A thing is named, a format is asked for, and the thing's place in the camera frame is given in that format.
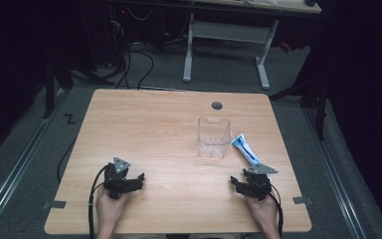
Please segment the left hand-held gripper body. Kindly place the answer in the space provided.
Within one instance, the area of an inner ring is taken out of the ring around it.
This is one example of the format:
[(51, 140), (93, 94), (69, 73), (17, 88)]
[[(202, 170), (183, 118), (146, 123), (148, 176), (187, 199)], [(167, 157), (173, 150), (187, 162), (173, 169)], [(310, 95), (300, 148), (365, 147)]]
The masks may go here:
[(109, 192), (110, 198), (118, 199), (123, 193), (128, 192), (128, 183), (132, 181), (126, 178), (129, 168), (130, 163), (118, 157), (107, 165), (103, 187)]

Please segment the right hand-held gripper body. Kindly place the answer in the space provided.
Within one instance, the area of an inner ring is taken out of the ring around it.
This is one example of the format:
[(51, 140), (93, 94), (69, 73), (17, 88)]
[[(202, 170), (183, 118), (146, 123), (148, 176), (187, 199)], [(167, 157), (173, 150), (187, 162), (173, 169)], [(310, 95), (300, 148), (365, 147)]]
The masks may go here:
[(243, 193), (246, 196), (264, 200), (272, 191), (270, 175), (278, 171), (264, 164), (256, 163), (244, 168), (243, 172), (247, 179), (247, 183), (243, 186)]

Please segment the blue white toothpaste tube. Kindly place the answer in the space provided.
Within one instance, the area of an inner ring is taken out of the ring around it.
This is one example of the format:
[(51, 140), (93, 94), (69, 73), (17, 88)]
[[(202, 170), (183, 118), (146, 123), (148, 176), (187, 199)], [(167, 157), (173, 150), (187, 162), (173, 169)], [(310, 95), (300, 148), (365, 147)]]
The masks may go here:
[(242, 133), (231, 141), (231, 145), (242, 153), (249, 165), (261, 164), (260, 159), (252, 151), (249, 144), (247, 143), (245, 136)]

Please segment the clear plastic container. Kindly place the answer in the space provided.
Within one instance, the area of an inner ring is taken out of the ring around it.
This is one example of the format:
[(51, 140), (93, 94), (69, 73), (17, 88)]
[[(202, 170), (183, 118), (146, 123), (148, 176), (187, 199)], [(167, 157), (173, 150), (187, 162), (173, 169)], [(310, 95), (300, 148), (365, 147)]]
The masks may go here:
[(231, 138), (231, 122), (228, 119), (199, 118), (199, 156), (223, 157), (230, 145)]

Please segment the person's right hand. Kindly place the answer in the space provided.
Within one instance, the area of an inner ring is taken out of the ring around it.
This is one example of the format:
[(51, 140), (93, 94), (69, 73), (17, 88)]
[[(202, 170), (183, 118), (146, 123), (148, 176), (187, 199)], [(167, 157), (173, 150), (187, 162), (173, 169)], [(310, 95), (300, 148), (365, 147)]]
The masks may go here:
[(263, 200), (258, 200), (257, 198), (248, 196), (246, 196), (245, 199), (249, 205), (256, 224), (264, 232), (268, 232), (270, 230), (276, 231), (278, 229), (278, 209), (275, 201), (270, 196), (267, 196)]

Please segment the person's left hand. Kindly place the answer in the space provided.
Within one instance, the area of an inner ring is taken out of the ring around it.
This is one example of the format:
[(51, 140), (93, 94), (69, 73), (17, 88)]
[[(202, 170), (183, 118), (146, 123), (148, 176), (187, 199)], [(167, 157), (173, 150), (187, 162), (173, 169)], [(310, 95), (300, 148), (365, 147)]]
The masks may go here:
[(124, 193), (118, 199), (113, 199), (103, 187), (97, 190), (96, 211), (98, 232), (112, 232), (114, 230), (129, 196), (129, 193)]

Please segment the black metal stand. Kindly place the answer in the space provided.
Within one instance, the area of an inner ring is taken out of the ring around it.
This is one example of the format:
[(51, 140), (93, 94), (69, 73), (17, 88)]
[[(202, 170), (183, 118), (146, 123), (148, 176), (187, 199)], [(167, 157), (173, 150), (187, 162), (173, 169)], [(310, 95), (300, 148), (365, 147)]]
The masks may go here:
[(277, 101), (286, 96), (301, 95), (299, 105), (304, 108), (315, 107), (314, 130), (317, 136), (324, 140), (323, 124), (326, 117), (327, 83), (326, 80), (310, 80), (287, 88), (277, 94), (269, 96), (271, 101)]
[(105, 77), (100, 77), (66, 58), (52, 58), (46, 66), (45, 119), (48, 119), (56, 110), (55, 83), (58, 83), (63, 91), (70, 91), (74, 87), (72, 71), (80, 73), (92, 82), (111, 85)]

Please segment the desk with white legs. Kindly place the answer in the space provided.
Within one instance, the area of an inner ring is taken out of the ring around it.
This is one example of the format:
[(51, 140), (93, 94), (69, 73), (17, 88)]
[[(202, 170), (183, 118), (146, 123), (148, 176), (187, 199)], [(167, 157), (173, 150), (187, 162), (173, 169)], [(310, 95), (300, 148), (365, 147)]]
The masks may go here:
[[(213, 6), (236, 7), (238, 10), (266, 10), (268, 13), (303, 14), (304, 16), (321, 13), (316, 0), (191, 0), (191, 6), (211, 4)], [(261, 44), (263, 48), (255, 58), (261, 86), (270, 88), (266, 73), (265, 60), (276, 34), (279, 18), (275, 17), (268, 26), (255, 24), (221, 23), (214, 20), (196, 20), (194, 14), (189, 15), (187, 51), (184, 62), (183, 81), (192, 79), (193, 41), (195, 38), (225, 40), (251, 44)]]

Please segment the metal floor rail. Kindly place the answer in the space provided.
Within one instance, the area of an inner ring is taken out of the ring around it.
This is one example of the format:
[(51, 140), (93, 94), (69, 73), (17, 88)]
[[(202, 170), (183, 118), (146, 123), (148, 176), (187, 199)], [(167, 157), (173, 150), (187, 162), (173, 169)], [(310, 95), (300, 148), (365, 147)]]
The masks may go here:
[(44, 134), (49, 127), (54, 115), (59, 110), (61, 104), (66, 100), (69, 95), (69, 90), (58, 90), (56, 94), (56, 102), (54, 108), (46, 113), (45, 117), (40, 121), (40, 124), (30, 137), (26, 147), (18, 157), (15, 165), (12, 167), (9, 175), (5, 178), (4, 183), (0, 187), (0, 215), (5, 209), (8, 201), (12, 197), (22, 177), (24, 176), (28, 166), (33, 160), (33, 155), (44, 137)]
[(322, 161), (325, 165), (325, 171), (329, 178), (331, 188), (339, 205), (340, 211), (347, 224), (352, 239), (366, 239), (366, 234), (363, 226), (355, 211), (352, 200), (345, 189), (345, 186), (338, 174), (338, 171), (333, 163), (332, 157), (326, 147), (323, 139), (321, 139), (316, 131), (315, 119), (308, 109), (302, 109), (302, 114), (307, 122), (307, 125), (314, 137), (314, 140), (319, 148)]

